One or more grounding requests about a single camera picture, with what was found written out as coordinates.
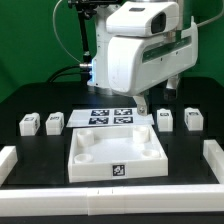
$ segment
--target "white robot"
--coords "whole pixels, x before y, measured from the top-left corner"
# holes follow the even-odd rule
[[[97,2],[89,1],[89,8],[83,1],[82,10],[74,2],[78,12],[96,13],[97,54],[89,89],[133,97],[138,113],[147,115],[148,89],[167,79],[168,88],[175,89],[178,74],[196,63],[198,31],[189,2],[128,1],[119,6],[105,1],[96,7]]]

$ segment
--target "small white block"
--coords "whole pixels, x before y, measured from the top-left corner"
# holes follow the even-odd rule
[[[26,114],[19,123],[21,136],[35,135],[40,127],[40,115],[38,113]]]
[[[173,117],[170,110],[157,110],[157,125],[160,132],[173,131]]]
[[[50,114],[46,121],[47,135],[60,135],[64,127],[64,114],[57,112]]]
[[[184,111],[184,121],[189,131],[202,131],[204,118],[198,109],[186,108]]]
[[[6,146],[0,152],[0,186],[17,163],[15,146]]]

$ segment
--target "white tray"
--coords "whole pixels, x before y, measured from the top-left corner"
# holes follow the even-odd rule
[[[168,159],[152,128],[114,126],[74,129],[70,182],[168,175]]]

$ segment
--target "green backdrop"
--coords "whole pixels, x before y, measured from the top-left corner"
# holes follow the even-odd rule
[[[19,86],[44,82],[54,71],[74,64],[53,33],[52,12],[56,3],[57,0],[0,1],[0,101]],[[221,8],[221,0],[193,0],[196,21],[216,15]],[[63,43],[74,56],[82,60],[75,9],[68,9],[67,0],[64,0],[57,15],[58,33]],[[87,27],[90,49],[94,55],[93,20],[87,22]],[[224,18],[200,28],[198,62],[184,75],[213,77],[224,85],[223,40]]]

